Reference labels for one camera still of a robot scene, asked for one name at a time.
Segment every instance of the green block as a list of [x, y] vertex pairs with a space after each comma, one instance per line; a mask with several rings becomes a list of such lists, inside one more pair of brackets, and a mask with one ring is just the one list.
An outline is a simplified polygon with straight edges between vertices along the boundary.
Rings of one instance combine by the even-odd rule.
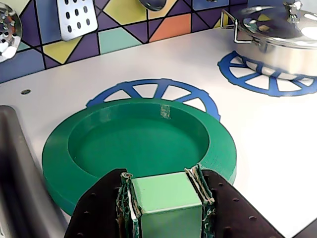
[[200, 238], [202, 202], [185, 172], [132, 179], [142, 238]]

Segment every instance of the metal spatula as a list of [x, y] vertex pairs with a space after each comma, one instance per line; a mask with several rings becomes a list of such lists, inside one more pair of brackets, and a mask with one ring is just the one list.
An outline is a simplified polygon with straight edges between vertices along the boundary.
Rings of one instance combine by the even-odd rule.
[[93, 0], [57, 0], [61, 38], [75, 39], [97, 30]]

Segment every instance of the blue burner decal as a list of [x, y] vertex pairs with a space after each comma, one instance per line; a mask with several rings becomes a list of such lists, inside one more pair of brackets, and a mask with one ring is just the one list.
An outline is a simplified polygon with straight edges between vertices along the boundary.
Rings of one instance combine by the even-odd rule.
[[162, 98], [162, 96], [164, 95], [164, 92], [166, 91], [168, 86], [175, 86], [178, 88], [185, 89], [185, 90], [191, 92], [191, 94], [186, 95], [186, 96], [181, 97], [181, 98], [178, 98], [174, 101], [184, 103], [184, 102], [187, 102], [189, 100], [198, 98], [204, 104], [204, 106], [206, 108], [206, 113], [213, 116], [218, 121], [220, 120], [220, 115], [218, 113], [217, 106], [206, 91], [201, 90], [199, 88], [196, 88], [196, 87], [189, 85], [187, 83], [177, 82], [177, 81], [167, 79], [167, 78], [141, 79], [141, 80], [135, 80], [135, 81], [131, 81], [131, 82], [118, 83], [117, 85], [103, 91], [98, 96], [96, 96], [94, 99], [90, 100], [86, 106], [91, 107], [93, 105], [103, 103], [107, 97], [109, 97], [113, 93], [118, 92], [120, 90], [123, 90], [131, 98], [142, 98], [142, 96], [133, 88], [133, 86], [145, 85], [145, 84], [157, 84], [158, 85], [156, 92], [154, 93], [154, 97], [153, 97], [153, 98], [157, 98], [157, 99]]
[[[242, 58], [243, 64], [231, 63], [231, 61], [236, 57]], [[257, 65], [257, 72], [254, 72], [252, 74], [245, 75], [245, 76], [239, 77], [239, 78], [235, 77], [232, 74], [232, 72], [230, 71], [230, 68], [231, 67], [249, 68], [246, 65], [246, 61], [251, 62], [251, 63], [255, 63]], [[301, 88], [300, 90], [289, 91], [289, 92], [280, 91], [278, 89], [276, 79], [279, 77], [279, 75], [281, 73], [285, 73], [281, 70], [275, 71], [275, 73], [273, 73], [269, 77], [269, 88], [268, 89], [263, 89], [263, 88], [259, 88], [256, 86], [249, 85], [246, 83], [246, 81], [262, 75], [260, 72], [262, 71], [262, 68], [264, 67], [264, 65], [261, 62], [243, 58], [240, 55], [238, 55], [238, 53], [236, 53], [235, 51], [226, 55], [224, 58], [222, 58], [222, 60], [218, 63], [218, 66], [219, 66], [219, 69], [220, 69], [221, 73], [223, 74], [223, 76], [225, 76], [230, 83], [232, 83], [233, 85], [238, 85], [242, 88], [248, 89], [248, 90], [253, 91], [253, 92], [267, 94], [267, 95], [273, 96], [273, 97], [301, 96], [301, 95], [317, 92], [317, 77], [309, 77], [309, 76], [304, 76], [304, 75], [296, 75], [295, 79], [290, 80], [290, 82], [292, 82], [293, 84], [300, 87]], [[306, 86], [305, 84], [300, 82], [300, 80], [302, 80], [304, 78], [313, 79], [314, 81], [310, 86]]]

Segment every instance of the sink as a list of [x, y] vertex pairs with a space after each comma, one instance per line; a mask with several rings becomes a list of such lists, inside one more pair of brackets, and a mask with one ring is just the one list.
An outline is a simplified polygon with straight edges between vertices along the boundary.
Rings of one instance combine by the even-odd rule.
[[0, 224], [0, 238], [62, 238], [67, 228], [10, 106], [0, 106]]

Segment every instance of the green bowl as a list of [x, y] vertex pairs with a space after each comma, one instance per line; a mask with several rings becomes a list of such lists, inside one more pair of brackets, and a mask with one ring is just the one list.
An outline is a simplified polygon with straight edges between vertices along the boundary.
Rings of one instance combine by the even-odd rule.
[[200, 163], [233, 182], [236, 149], [212, 116], [179, 102], [127, 99], [84, 109], [47, 139], [43, 173], [67, 214], [98, 179], [115, 168], [137, 177], [183, 171]]

